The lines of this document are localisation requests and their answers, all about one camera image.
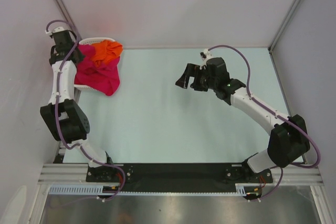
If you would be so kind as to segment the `pink t shirt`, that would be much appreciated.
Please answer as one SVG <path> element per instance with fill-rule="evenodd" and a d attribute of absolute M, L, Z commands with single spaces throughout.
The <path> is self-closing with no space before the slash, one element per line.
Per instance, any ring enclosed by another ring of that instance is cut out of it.
<path fill-rule="evenodd" d="M 107 96 L 113 95 L 120 85 L 118 63 L 121 56 L 108 65 L 96 67 L 91 61 L 91 57 L 95 54 L 92 45 L 79 45 L 79 49 L 85 57 L 77 65 L 75 84 L 90 86 Z"/>

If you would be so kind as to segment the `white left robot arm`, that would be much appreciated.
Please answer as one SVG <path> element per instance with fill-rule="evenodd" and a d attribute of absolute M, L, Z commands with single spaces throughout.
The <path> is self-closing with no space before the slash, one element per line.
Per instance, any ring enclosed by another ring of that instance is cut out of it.
<path fill-rule="evenodd" d="M 77 149 L 87 159 L 89 167 L 99 167 L 98 176 L 110 182 L 115 178 L 116 169 L 107 152 L 88 140 L 90 123 L 75 101 L 76 63 L 82 59 L 74 43 L 52 46 L 49 59 L 53 72 L 51 97 L 47 105 L 40 108 L 40 115 L 55 140 L 68 150 Z"/>

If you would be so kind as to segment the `orange t shirt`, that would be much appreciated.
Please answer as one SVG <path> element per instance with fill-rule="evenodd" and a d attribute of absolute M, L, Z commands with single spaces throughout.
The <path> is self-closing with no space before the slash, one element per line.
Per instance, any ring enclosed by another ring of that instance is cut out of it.
<path fill-rule="evenodd" d="M 95 49 L 95 54 L 91 57 L 91 61 L 96 67 L 108 65 L 118 59 L 123 52 L 123 46 L 119 42 L 111 40 L 94 43 L 92 47 Z"/>

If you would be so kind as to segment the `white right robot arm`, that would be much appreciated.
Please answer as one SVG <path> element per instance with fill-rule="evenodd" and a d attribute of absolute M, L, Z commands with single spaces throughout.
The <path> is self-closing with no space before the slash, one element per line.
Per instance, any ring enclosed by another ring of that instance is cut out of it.
<path fill-rule="evenodd" d="M 304 119 L 287 116 L 268 108 L 247 91 L 247 86 L 229 76 L 224 63 L 209 63 L 206 66 L 187 64 L 176 86 L 195 91 L 213 90 L 216 96 L 252 118 L 269 135 L 268 147 L 246 159 L 242 169 L 243 179 L 254 183 L 261 172 L 278 166 L 285 168 L 310 150 Z"/>

